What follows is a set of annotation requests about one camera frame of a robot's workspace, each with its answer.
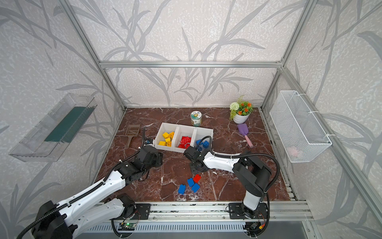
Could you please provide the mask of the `blue lego pile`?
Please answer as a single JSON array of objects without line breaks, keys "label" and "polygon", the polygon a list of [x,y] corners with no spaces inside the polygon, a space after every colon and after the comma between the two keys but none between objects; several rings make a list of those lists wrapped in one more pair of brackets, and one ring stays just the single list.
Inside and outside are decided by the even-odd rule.
[{"label": "blue lego pile", "polygon": [[209,143],[208,141],[204,141],[204,142],[202,143],[202,145],[203,145],[204,148],[208,148],[209,145],[210,145],[210,143]]},{"label": "blue lego pile", "polygon": [[187,180],[187,183],[188,183],[188,186],[191,187],[191,188],[195,185],[195,182],[194,182],[193,178],[189,178]]}]

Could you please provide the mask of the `red lego pile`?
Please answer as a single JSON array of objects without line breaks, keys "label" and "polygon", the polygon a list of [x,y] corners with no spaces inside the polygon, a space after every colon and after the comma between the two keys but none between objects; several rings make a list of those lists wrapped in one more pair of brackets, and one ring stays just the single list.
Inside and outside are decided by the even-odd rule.
[{"label": "red lego pile", "polygon": [[193,182],[194,183],[198,183],[200,180],[201,180],[201,176],[199,175],[199,174],[196,174],[195,176],[194,176],[194,178],[193,178]]}]

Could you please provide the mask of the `long red lego brick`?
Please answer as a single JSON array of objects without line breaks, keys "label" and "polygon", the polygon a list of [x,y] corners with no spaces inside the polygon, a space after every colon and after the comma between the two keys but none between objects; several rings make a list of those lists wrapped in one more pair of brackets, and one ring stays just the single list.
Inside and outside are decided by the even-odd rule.
[{"label": "long red lego brick", "polygon": [[181,141],[180,141],[180,144],[184,145],[184,144],[187,144],[187,143],[191,143],[191,138],[188,137],[188,136],[183,136]]}]

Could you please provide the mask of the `yellow lego pile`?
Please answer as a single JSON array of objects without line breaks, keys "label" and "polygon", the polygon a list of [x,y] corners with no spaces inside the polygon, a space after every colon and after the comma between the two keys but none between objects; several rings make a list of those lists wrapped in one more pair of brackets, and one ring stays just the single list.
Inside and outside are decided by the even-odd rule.
[{"label": "yellow lego pile", "polygon": [[169,137],[170,137],[170,135],[169,135],[167,132],[164,132],[164,133],[162,134],[162,136],[164,137],[164,139],[166,139],[166,138],[169,138]]}]

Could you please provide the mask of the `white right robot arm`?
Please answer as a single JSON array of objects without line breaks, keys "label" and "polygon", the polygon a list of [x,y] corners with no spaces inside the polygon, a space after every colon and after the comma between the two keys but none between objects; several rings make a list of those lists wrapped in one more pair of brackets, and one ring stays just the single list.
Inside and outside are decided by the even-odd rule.
[{"label": "white right robot arm", "polygon": [[248,151],[242,154],[224,154],[214,152],[210,147],[199,151],[197,147],[189,146],[185,149],[184,156],[191,161],[190,168],[195,173],[218,169],[235,174],[246,190],[242,209],[247,214],[257,210],[281,171],[278,160],[264,153]]}]

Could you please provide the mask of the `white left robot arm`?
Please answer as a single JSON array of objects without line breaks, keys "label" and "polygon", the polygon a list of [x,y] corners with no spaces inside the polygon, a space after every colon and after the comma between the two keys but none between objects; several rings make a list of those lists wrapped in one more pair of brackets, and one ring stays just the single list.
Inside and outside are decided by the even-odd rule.
[{"label": "white left robot arm", "polygon": [[139,180],[153,167],[163,164],[163,153],[143,143],[132,156],[116,164],[108,174],[82,192],[54,204],[43,204],[34,222],[17,236],[31,232],[35,239],[73,239],[104,220],[128,219],[137,213],[135,202],[126,194],[97,206],[110,194]]}]

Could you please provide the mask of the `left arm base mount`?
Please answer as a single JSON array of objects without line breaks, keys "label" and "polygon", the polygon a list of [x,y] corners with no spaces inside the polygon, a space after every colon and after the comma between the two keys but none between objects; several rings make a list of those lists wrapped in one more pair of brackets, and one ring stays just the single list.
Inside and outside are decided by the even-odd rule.
[{"label": "left arm base mount", "polygon": [[148,220],[151,204],[138,203],[134,206],[130,205],[122,212],[119,220]]}]

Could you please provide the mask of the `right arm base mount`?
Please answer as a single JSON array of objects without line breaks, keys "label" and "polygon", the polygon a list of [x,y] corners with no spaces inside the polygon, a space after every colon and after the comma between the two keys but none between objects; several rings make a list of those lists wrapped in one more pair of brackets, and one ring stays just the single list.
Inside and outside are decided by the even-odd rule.
[{"label": "right arm base mount", "polygon": [[268,205],[259,203],[255,210],[250,210],[242,203],[229,203],[227,212],[230,219],[267,219],[269,214]]}]

